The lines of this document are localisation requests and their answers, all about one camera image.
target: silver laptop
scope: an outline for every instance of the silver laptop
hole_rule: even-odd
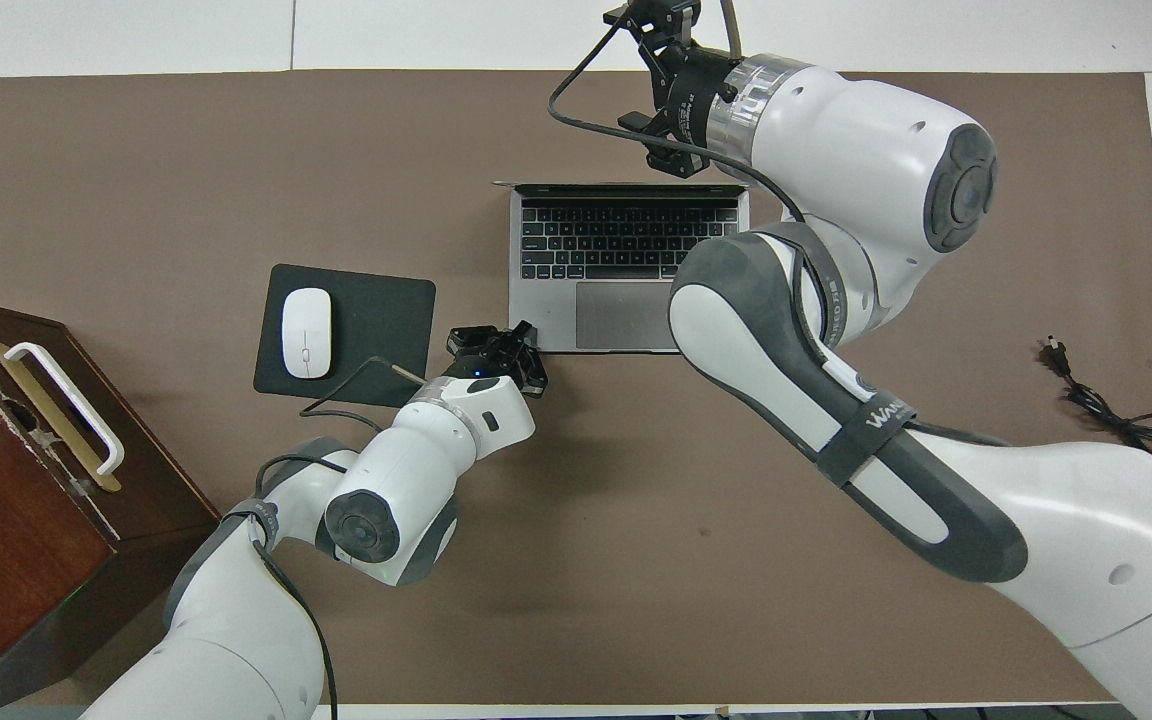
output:
[[[742,184],[513,184],[509,325],[535,325],[544,353],[676,353],[679,265],[745,229]]]

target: laptop keyboard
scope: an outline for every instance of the laptop keyboard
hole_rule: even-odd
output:
[[[524,279],[669,279],[696,243],[736,232],[735,205],[526,204],[520,272]]]

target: black mouse pad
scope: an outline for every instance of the black mouse pad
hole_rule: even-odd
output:
[[[332,296],[332,366],[312,381],[294,377],[283,364],[283,301],[302,287],[323,288]],[[374,355],[424,374],[433,323],[434,283],[430,281],[274,265],[252,386],[275,395],[323,397]],[[402,407],[416,389],[388,366],[372,363],[333,400]]]

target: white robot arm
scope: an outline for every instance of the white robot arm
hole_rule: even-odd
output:
[[[704,50],[690,40],[698,15],[699,0],[605,15],[653,74],[657,118],[621,126],[658,169],[685,177],[714,159],[780,185],[799,222],[687,256],[669,304],[677,347],[905,546],[1011,598],[1152,719],[1152,456],[932,429],[832,350],[889,323],[972,237],[996,182],[988,134],[900,88]],[[687,145],[655,141],[667,132]]]
[[[270,552],[296,538],[385,584],[427,577],[456,530],[457,478],[535,432],[524,393],[539,396],[547,379],[525,335],[457,328],[456,361],[364,450],[319,438],[283,456],[175,579],[162,642],[84,719],[311,717],[329,666]]]

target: white mouse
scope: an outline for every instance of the white mouse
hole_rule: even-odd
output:
[[[323,288],[302,287],[283,301],[283,365],[306,381],[332,369],[332,296]]]

